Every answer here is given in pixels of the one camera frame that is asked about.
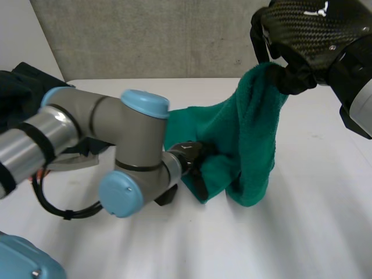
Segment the black cable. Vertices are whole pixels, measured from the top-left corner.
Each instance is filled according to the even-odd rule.
[[[43,192],[43,182],[44,177],[47,172],[46,168],[43,168],[41,172],[40,182],[37,181],[37,176],[34,174],[32,176],[32,185],[34,188],[34,192],[36,195],[36,198],[38,199],[40,205],[49,213],[53,215],[57,215],[60,217],[63,217],[65,220],[71,220],[71,219],[84,219],[91,217],[93,215],[96,215],[99,211],[102,209],[102,205],[100,202],[95,202],[93,205],[79,211],[73,211],[73,210],[60,210],[53,205],[51,205],[48,200],[46,199],[44,192]]]

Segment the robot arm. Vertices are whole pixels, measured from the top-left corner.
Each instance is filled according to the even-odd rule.
[[[372,136],[372,14],[358,0],[273,0],[252,18],[260,63],[288,62],[267,74],[283,94],[329,85],[346,127]]]
[[[129,90],[117,99],[70,87],[52,89],[37,115],[0,136],[1,198],[85,136],[116,145],[115,170],[104,176],[98,193],[110,214],[127,217],[151,201],[166,203],[163,193],[187,173],[200,195],[208,195],[195,173],[200,174],[214,146],[184,142],[163,152],[168,108],[167,99],[142,91]],[[0,277],[65,279],[66,273],[26,239],[0,232]]]

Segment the teal cloth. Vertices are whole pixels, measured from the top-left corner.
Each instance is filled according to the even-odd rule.
[[[203,164],[202,175],[212,199],[224,189],[242,206],[265,195],[274,167],[280,110],[287,100],[265,78],[270,63],[256,66],[240,80],[226,101],[209,107],[190,107],[170,113],[164,147],[185,141],[212,142],[219,154]],[[192,181],[183,178],[196,198]]]

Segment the white table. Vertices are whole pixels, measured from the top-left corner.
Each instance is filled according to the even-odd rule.
[[[126,88],[170,99],[171,108],[227,99],[238,79],[77,80],[77,88],[119,97]],[[104,210],[64,221],[23,183],[0,203],[0,230],[29,239],[69,279],[372,278],[372,142],[348,131],[329,88],[292,96],[277,134],[267,195],[251,208],[225,193],[199,204],[182,184],[166,207],[151,203],[117,219]],[[113,149],[96,167],[52,173],[47,198],[61,209],[97,199]]]

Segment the light blue joint cap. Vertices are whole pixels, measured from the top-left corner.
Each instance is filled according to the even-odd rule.
[[[154,118],[169,117],[169,100],[159,95],[140,90],[125,90],[121,101],[131,109]]]
[[[45,93],[43,99],[41,100],[40,107],[43,108],[44,106],[46,106],[51,96],[53,96],[55,93],[57,93],[57,91],[61,90],[62,88],[72,88],[72,87],[62,86],[62,87],[55,87],[55,88],[50,89],[47,93]]]
[[[144,197],[137,183],[122,171],[111,171],[99,183],[99,200],[108,213],[129,217],[141,210]]]

